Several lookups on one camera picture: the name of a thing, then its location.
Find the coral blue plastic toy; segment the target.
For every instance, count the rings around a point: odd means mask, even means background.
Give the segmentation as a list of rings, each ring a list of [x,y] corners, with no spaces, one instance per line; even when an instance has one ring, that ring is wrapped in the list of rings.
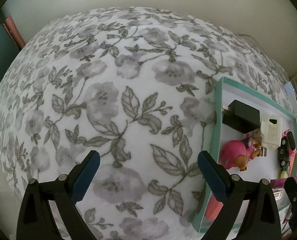
[[[211,195],[206,208],[206,218],[208,220],[215,220],[223,207],[223,203],[216,200],[214,195]]]

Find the small black rectangular block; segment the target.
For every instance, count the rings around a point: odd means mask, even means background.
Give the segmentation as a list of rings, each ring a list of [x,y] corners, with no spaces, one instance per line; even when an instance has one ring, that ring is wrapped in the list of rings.
[[[260,111],[241,101],[232,101],[222,113],[222,123],[242,134],[260,127]]]

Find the pink helmet puppy figure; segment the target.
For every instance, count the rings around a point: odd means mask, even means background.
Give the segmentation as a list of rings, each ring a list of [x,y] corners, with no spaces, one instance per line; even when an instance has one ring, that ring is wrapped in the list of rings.
[[[261,142],[249,134],[242,140],[230,140],[221,149],[219,164],[226,170],[236,167],[246,171],[248,163],[261,156],[261,146]]]

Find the teal-rimmed white tray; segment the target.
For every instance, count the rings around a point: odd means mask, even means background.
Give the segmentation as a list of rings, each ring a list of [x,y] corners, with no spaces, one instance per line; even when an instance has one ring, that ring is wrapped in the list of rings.
[[[282,173],[278,161],[278,147],[284,132],[291,131],[297,145],[297,118],[258,91],[228,77],[221,77],[215,87],[216,123],[210,155],[219,161],[221,150],[230,140],[241,140],[246,135],[263,140],[263,156],[248,164],[245,172],[236,173],[247,181],[278,179]]]

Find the white plastic charger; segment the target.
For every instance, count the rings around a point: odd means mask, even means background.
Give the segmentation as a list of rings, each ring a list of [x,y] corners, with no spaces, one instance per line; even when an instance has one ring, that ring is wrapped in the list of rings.
[[[274,151],[280,146],[282,120],[277,115],[263,115],[260,123],[261,141],[264,148]]]

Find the white translucent box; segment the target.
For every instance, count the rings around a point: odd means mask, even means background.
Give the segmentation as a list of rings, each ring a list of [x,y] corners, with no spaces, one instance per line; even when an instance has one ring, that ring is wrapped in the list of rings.
[[[294,116],[297,116],[297,95],[292,83],[289,81],[284,85],[285,92],[287,94],[288,101],[293,110]]]

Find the grey floral tablecloth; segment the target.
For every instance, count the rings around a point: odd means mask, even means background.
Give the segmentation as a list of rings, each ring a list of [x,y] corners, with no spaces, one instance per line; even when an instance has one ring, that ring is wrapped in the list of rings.
[[[199,239],[197,167],[221,77],[290,109],[287,73],[231,31],[168,10],[94,9],[50,22],[0,84],[0,169],[22,200],[31,178],[101,166],[78,203],[98,239]]]

